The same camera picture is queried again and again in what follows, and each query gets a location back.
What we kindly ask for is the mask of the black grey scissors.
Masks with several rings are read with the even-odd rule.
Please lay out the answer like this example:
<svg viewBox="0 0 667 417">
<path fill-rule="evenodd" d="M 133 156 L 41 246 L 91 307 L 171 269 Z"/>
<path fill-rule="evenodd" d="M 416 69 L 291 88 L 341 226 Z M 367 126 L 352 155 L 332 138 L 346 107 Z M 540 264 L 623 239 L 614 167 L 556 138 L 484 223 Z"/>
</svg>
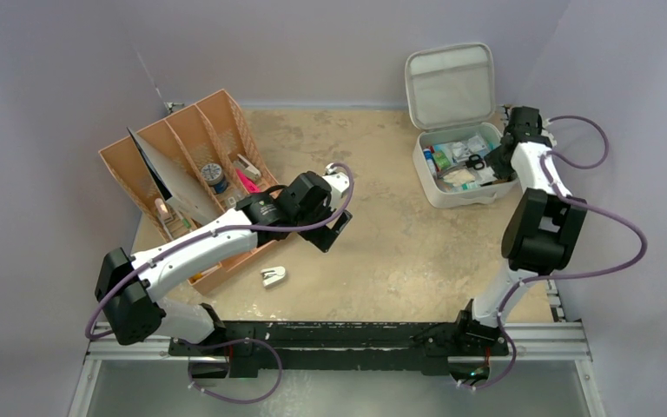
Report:
<svg viewBox="0 0 667 417">
<path fill-rule="evenodd" d="M 466 167 L 468 169 L 479 171 L 486 167 L 486 163 L 484 158 L 480 155 L 469 155 L 468 159 L 466 160 Z"/>
</svg>

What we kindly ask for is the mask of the white plastic bottle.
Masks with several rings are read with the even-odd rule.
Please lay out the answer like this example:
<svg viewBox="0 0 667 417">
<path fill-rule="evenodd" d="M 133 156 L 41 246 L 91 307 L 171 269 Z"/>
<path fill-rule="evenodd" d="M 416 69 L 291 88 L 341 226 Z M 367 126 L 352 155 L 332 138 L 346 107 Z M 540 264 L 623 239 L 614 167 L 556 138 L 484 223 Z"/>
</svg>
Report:
<svg viewBox="0 0 667 417">
<path fill-rule="evenodd" d="M 477 184 L 476 182 L 469 182 L 465 184 L 461 184 L 459 186 L 459 190 L 469 190 L 469 189 L 479 189 L 480 185 Z"/>
</svg>

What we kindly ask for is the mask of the green small box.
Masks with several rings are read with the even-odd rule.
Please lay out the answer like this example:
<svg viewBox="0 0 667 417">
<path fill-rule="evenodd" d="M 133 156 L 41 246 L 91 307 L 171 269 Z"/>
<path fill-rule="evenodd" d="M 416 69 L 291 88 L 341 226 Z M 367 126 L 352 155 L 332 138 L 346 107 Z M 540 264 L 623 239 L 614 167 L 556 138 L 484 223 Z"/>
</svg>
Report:
<svg viewBox="0 0 667 417">
<path fill-rule="evenodd" d="M 436 169 L 439 172 L 445 171 L 452 166 L 452 159 L 443 151 L 433 151 L 432 156 Z"/>
</svg>

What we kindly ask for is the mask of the alcohol pad sachet pair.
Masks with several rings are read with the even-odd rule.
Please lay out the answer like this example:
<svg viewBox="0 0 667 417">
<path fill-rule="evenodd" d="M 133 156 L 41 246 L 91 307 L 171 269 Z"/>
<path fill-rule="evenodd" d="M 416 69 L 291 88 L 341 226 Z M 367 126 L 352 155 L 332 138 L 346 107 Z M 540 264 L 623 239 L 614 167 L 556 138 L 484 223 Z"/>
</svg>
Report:
<svg viewBox="0 0 667 417">
<path fill-rule="evenodd" d="M 480 135 L 474 135 L 468 139 L 454 142 L 451 145 L 452 159 L 461 161 L 469 156 L 484 156 L 489 150 L 488 142 Z"/>
</svg>

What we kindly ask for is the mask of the blue white bandage roll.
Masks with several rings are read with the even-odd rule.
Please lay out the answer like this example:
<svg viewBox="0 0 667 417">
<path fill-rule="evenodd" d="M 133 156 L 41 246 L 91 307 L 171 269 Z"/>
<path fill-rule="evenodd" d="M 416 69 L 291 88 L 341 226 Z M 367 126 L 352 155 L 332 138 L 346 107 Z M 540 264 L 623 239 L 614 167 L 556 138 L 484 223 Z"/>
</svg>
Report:
<svg viewBox="0 0 667 417">
<path fill-rule="evenodd" d="M 430 149 L 423 149 L 424 158 L 426 160 L 426 166 L 429 169 L 429 172 L 433 179 L 438 177 L 438 167 L 434 161 L 433 153 Z"/>
</svg>

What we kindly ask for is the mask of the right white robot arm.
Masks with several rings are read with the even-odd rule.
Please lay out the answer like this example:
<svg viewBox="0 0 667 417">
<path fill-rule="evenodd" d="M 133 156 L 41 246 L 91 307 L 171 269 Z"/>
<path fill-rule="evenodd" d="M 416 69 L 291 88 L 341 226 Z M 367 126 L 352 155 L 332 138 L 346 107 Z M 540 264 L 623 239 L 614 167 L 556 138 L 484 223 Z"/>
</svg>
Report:
<svg viewBox="0 0 667 417">
<path fill-rule="evenodd" d="M 486 162 L 499 180 L 517 180 L 523 191 L 501 242 L 505 265 L 472 302 L 472 319 L 452 331 L 455 347 L 472 354 L 503 338 L 504 323 L 535 278 L 565 268 L 576 247 L 586 211 L 572 205 L 550 151 L 553 140 L 538 109 L 510 111 L 500 145 Z"/>
</svg>

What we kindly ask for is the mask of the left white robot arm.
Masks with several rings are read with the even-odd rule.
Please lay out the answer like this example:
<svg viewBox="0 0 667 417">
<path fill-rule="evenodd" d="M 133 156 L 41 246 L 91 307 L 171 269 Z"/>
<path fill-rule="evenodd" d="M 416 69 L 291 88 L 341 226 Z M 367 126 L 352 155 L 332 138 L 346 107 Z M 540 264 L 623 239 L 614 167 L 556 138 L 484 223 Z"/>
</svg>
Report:
<svg viewBox="0 0 667 417">
<path fill-rule="evenodd" d="M 205 226 L 170 243 L 128 254 L 109 251 L 95 287 L 98 307 L 85 335 L 90 341 L 112 335 L 122 346 L 152 335 L 178 337 L 201 354 L 224 343 L 222 323 L 204 305 L 170 301 L 168 293 L 193 275 L 228 258 L 246 254 L 292 234 L 326 253 L 351 220 L 352 170 L 331 163 L 324 175 L 307 171 L 287 185 L 252 193 Z"/>
</svg>

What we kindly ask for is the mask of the beige gauze wrap packet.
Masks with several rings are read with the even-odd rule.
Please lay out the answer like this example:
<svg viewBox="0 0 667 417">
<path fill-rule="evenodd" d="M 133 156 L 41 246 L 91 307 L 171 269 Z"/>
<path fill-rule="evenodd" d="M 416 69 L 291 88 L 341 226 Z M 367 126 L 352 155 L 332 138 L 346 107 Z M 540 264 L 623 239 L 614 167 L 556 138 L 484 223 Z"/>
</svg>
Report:
<svg viewBox="0 0 667 417">
<path fill-rule="evenodd" d="M 441 180 L 451 187 L 462 188 L 465 184 L 474 182 L 476 177 L 469 169 L 455 169 L 441 176 Z"/>
</svg>

